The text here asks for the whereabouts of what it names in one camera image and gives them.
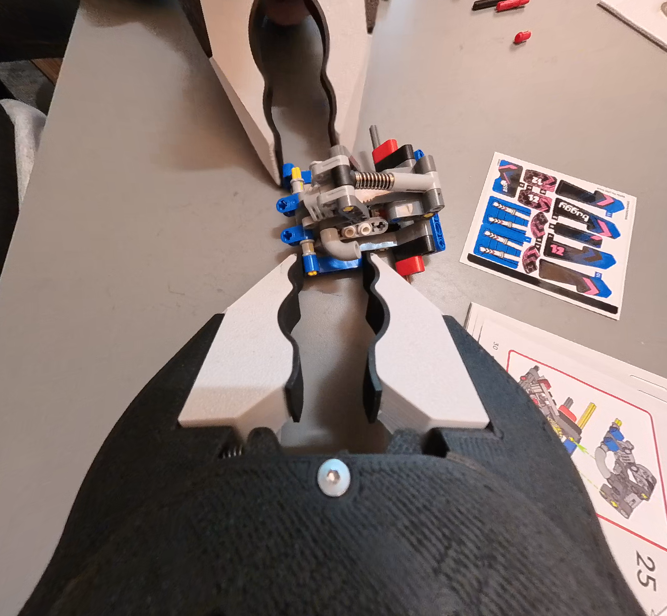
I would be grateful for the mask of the grey blue brick vehicle assembly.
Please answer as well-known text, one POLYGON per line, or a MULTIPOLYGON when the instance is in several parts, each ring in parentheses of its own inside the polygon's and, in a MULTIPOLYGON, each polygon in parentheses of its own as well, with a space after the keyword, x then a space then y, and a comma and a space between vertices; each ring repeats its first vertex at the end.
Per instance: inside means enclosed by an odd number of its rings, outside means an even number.
POLYGON ((276 209, 294 224, 281 240, 301 249, 308 277, 359 269, 364 253, 393 251, 397 272, 407 278, 425 270, 425 256, 446 249, 434 158, 396 139, 381 142, 376 126, 370 135, 370 170, 343 145, 306 170, 282 167, 289 194, 276 209))

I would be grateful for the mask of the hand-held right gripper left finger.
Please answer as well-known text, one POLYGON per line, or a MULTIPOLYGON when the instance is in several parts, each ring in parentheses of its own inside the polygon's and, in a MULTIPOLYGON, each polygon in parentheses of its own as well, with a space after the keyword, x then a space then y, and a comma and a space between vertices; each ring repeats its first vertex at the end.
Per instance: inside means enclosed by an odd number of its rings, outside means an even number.
POLYGON ((230 305, 179 415, 183 427, 229 426, 246 439, 259 427, 279 433, 299 421, 304 382, 292 330, 301 318, 299 255, 230 305))

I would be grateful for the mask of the blue pink sticker sheet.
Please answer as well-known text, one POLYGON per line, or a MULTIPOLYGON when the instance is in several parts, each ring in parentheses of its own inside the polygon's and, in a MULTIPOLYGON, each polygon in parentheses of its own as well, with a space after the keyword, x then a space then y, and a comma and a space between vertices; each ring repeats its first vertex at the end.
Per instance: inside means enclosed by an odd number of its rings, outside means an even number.
POLYGON ((496 152, 460 262, 618 320, 636 197, 496 152))

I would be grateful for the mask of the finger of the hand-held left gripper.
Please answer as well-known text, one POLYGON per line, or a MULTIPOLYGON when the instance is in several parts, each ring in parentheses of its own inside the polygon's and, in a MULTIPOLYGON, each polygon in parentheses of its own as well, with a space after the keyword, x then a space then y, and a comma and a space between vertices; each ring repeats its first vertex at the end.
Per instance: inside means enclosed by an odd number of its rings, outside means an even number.
POLYGON ((200 0, 213 69, 260 161, 281 185, 275 134, 265 113, 265 79, 255 61, 250 23, 256 0, 200 0))
POLYGON ((332 145, 352 150, 370 55, 365 0, 306 0, 323 43, 321 84, 329 101, 332 145))

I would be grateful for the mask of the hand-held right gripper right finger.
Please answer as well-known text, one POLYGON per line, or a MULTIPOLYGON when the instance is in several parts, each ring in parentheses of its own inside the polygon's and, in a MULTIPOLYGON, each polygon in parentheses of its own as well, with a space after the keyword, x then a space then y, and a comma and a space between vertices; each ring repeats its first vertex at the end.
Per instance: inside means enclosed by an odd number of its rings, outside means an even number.
POLYGON ((484 428, 488 414, 444 316, 378 255, 363 260, 365 318, 374 337, 363 378, 368 420, 407 428, 484 428))

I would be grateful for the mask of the white foam board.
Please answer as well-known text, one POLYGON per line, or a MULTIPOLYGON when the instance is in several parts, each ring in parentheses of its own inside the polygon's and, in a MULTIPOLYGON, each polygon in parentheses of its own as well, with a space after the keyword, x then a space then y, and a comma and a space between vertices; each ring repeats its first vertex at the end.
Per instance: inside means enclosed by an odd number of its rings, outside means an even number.
POLYGON ((601 0, 598 4, 666 50, 666 0, 601 0))

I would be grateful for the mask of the white instruction booklet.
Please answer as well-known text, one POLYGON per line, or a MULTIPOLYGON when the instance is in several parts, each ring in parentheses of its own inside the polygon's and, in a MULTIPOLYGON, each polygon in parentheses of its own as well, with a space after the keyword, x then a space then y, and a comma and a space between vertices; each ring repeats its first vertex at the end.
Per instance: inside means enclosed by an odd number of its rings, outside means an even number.
POLYGON ((666 614, 666 380, 471 304, 466 329, 570 454, 639 603, 666 614))

